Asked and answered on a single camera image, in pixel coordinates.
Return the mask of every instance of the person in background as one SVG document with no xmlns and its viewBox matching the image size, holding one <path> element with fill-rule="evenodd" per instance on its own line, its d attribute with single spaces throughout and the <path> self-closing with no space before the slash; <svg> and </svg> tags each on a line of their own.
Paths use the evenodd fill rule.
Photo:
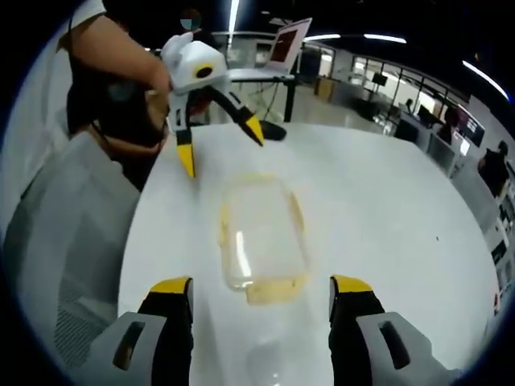
<svg viewBox="0 0 515 386">
<path fill-rule="evenodd" d="M 506 142 L 501 141 L 499 142 L 497 152 L 487 149 L 486 154 L 477 165 L 477 171 L 495 198 L 502 196 L 508 186 L 507 156 L 508 145 Z"/>
<path fill-rule="evenodd" d="M 408 99 L 406 101 L 406 108 L 408 109 L 408 113 L 413 115 L 413 99 Z"/>
<path fill-rule="evenodd" d="M 436 135 L 448 145 L 452 145 L 452 132 L 455 130 L 459 123 L 458 110 L 451 106 L 447 107 L 444 120 L 445 123 L 436 129 Z"/>
</svg>

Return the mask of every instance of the white tabletop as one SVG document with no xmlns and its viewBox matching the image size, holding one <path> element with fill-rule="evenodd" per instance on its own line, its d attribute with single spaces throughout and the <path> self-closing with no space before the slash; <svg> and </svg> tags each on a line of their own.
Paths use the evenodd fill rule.
<svg viewBox="0 0 515 386">
<path fill-rule="evenodd" d="M 437 360 L 463 368 L 492 316 L 497 279 L 481 230 L 451 182 L 409 142 L 321 125 L 284 127 L 285 141 L 263 148 L 234 124 L 194 128 L 194 180 L 168 141 L 130 229 L 119 314 L 136 311 L 155 283 L 189 275 L 192 385 L 252 384 L 249 374 L 274 366 L 270 342 L 278 333 L 295 338 L 282 341 L 294 371 L 282 368 L 280 384 L 329 385 L 329 277 L 336 273 L 367 281 L 385 310 L 429 338 Z M 217 245 L 222 191 L 249 171 L 273 172 L 295 192 L 314 259 L 307 292 L 287 310 L 301 322 L 270 328 L 257 353 L 250 341 L 269 327 L 260 324 L 262 311 L 225 286 Z M 261 368 L 255 364 L 266 358 Z"/>
</svg>

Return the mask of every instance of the office room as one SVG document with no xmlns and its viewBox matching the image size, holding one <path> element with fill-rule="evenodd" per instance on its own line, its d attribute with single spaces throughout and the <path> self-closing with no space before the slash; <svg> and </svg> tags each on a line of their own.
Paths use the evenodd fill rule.
<svg viewBox="0 0 515 386">
<path fill-rule="evenodd" d="M 42 380 L 498 384 L 515 84 L 466 3 L 77 0 L 9 42 L 3 292 Z"/>
</svg>

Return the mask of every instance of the glass wall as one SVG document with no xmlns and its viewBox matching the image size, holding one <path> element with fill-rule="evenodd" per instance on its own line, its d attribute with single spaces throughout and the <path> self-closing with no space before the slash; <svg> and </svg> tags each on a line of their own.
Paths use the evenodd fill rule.
<svg viewBox="0 0 515 386">
<path fill-rule="evenodd" d="M 272 43 L 257 41 L 256 45 L 256 67 L 261 68 L 266 64 L 270 50 L 272 49 Z"/>
<path fill-rule="evenodd" d="M 354 65 L 352 66 L 351 83 L 363 84 L 365 79 L 365 68 L 367 67 L 368 60 L 365 58 L 354 58 Z"/>
<path fill-rule="evenodd" d="M 331 75 L 332 66 L 334 63 L 335 52 L 334 50 L 330 50 L 327 48 L 320 47 L 320 69 L 319 76 L 327 76 Z"/>
<path fill-rule="evenodd" d="M 378 83 L 374 83 L 375 74 L 386 79 L 377 78 Z M 383 104 L 389 104 L 388 111 L 381 111 L 381 115 L 386 115 L 386 120 L 394 123 L 400 117 L 401 110 L 409 110 L 406 107 L 409 100 L 412 101 L 410 112 L 413 115 L 419 115 L 422 109 L 422 114 L 430 113 L 440 121 L 443 121 L 449 105 L 467 105 L 462 98 L 435 80 L 393 64 L 359 56 L 354 58 L 351 83 L 380 94 Z"/>
<path fill-rule="evenodd" d="M 379 86 L 377 92 L 382 94 L 388 101 L 393 103 L 399 88 L 399 76 L 401 75 L 401 68 L 391 64 L 385 64 L 383 67 L 382 75 L 386 77 L 384 86 Z"/>
</svg>

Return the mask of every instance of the gray gripper base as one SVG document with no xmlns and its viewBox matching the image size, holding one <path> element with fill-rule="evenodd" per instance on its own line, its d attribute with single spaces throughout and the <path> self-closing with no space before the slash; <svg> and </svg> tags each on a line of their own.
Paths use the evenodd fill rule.
<svg viewBox="0 0 515 386">
<path fill-rule="evenodd" d="M 161 316 L 123 314 L 93 341 L 87 361 L 72 373 L 74 384 L 150 386 L 154 352 L 165 322 L 166 318 Z M 130 365 L 124 370 L 113 361 L 133 323 L 141 329 L 141 333 L 134 346 Z"/>
<path fill-rule="evenodd" d="M 436 360 L 432 355 L 430 340 L 400 314 L 374 314 L 356 320 L 369 351 L 374 386 L 445 385 L 457 377 L 459 372 L 448 371 Z M 393 359 L 395 354 L 390 353 L 385 335 L 399 338 L 393 339 L 397 341 L 395 346 L 400 346 L 394 351 L 400 352 L 403 358 Z"/>
</svg>

